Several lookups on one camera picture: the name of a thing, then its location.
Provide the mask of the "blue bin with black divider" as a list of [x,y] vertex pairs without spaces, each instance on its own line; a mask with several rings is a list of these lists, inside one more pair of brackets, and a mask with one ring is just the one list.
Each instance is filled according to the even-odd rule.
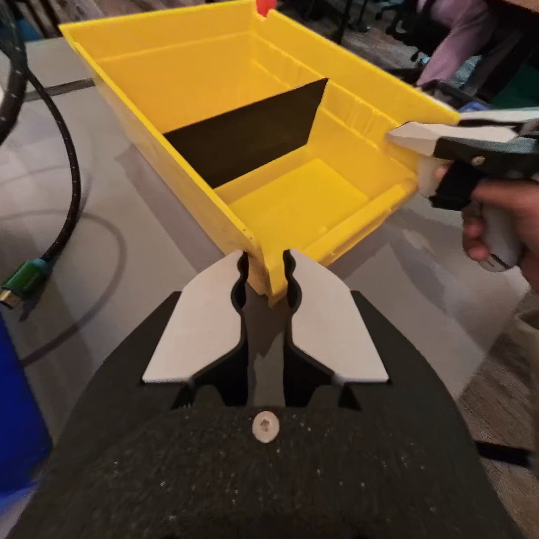
[[1,319],[1,499],[26,489],[52,441]]

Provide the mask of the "purple cloth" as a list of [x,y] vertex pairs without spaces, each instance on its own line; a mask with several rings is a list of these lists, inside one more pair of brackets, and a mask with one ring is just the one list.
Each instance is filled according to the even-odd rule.
[[448,34],[433,52],[415,85],[449,82],[465,61],[481,56],[466,82],[466,89],[475,93],[495,67],[498,47],[489,46],[498,23],[495,4],[491,1],[433,1],[428,18],[448,29]]

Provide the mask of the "yellow bin with black divider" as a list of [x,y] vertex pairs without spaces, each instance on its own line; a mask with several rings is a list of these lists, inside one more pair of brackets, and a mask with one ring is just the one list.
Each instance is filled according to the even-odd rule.
[[138,152],[270,304],[283,252],[327,266],[417,189],[386,133],[451,107],[276,10],[228,1],[62,24]]

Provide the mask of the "person's right hand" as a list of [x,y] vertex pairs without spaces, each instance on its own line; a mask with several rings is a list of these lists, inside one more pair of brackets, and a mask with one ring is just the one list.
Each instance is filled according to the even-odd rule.
[[489,256],[489,249],[483,241],[486,225],[476,206],[491,205],[508,211],[522,244],[522,276],[538,294],[538,184],[533,181],[485,179],[473,191],[472,200],[475,205],[468,205],[462,212],[462,247],[468,258],[483,262]]

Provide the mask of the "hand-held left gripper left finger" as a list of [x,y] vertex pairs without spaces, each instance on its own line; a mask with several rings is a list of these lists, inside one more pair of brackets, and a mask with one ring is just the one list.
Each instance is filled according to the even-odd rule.
[[182,384],[191,394],[211,385],[225,405],[246,406],[248,272],[248,254],[236,250],[185,286],[142,375],[144,384]]

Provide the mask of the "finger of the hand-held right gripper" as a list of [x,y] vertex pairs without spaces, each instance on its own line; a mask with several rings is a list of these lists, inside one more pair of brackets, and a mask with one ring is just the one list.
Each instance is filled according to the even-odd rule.
[[490,109],[460,113],[459,127],[480,127],[485,125],[509,126],[511,129],[537,129],[538,107]]
[[386,138],[402,148],[418,155],[418,187],[424,198],[435,195],[441,182],[438,170],[448,168],[456,159],[442,158],[437,154],[437,144],[447,138],[456,138],[459,143],[478,140],[488,143],[507,143],[515,140],[517,134],[510,127],[484,125],[479,127],[458,127],[444,124],[422,124],[408,122],[386,134]]

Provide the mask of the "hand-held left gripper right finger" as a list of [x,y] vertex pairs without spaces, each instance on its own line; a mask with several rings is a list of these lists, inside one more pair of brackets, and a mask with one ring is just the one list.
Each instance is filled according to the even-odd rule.
[[284,340],[285,405],[307,407],[319,387],[387,384],[389,375],[352,290],[295,248],[283,260],[291,310]]

